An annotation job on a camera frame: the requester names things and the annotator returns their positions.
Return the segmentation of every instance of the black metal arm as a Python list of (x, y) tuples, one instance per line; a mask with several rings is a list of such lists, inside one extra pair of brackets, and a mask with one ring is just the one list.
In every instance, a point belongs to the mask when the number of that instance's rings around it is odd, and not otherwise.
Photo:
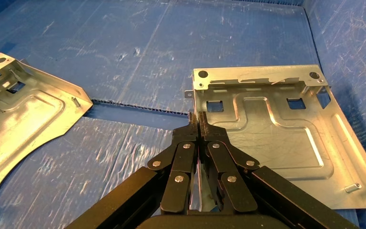
[[(173, 131), (172, 144), (67, 228), (357, 228), (231, 145), (224, 128), (199, 123)], [(219, 212), (189, 210), (197, 158)], [(162, 215), (151, 217), (161, 207)]]

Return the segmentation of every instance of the metal plate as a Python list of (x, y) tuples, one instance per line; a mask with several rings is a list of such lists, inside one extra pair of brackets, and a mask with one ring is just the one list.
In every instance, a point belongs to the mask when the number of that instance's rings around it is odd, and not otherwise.
[(31, 151), (92, 106), (78, 86), (0, 53), (0, 183)]
[(195, 69), (193, 88), (196, 112), (261, 165), (333, 209), (366, 208), (366, 152), (317, 65)]

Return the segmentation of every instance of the blue bin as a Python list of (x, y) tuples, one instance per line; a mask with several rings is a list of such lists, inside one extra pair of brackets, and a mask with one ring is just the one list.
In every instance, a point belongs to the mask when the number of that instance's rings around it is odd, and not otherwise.
[(366, 1), (2, 0), (0, 52), (94, 101), (2, 183), (0, 228), (64, 227), (166, 148), (194, 68), (319, 64), (366, 150)]

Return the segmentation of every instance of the round hole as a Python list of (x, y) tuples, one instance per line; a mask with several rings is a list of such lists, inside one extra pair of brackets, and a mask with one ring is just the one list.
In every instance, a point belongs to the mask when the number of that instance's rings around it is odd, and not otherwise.
[(200, 76), (201, 78), (205, 78), (208, 76), (208, 72), (206, 71), (199, 71), (198, 72), (198, 76)]
[(5, 57), (1, 57), (1, 58), (0, 58), (0, 63), (4, 62), (5, 60), (6, 60), (6, 58), (5, 58)]
[(311, 72), (309, 73), (309, 76), (311, 76), (314, 79), (319, 79), (319, 77), (321, 77), (318, 73), (316, 72)]

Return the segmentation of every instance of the bin floor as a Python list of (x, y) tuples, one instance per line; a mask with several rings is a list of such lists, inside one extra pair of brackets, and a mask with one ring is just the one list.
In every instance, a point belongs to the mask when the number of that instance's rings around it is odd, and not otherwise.
[[(318, 63), (302, 7), (231, 0), (17, 0), (0, 13), (0, 52), (92, 99), (175, 113), (193, 108), (193, 68)], [(170, 142), (112, 121), (82, 118), (27, 157), (0, 188), (0, 227), (66, 226)]]

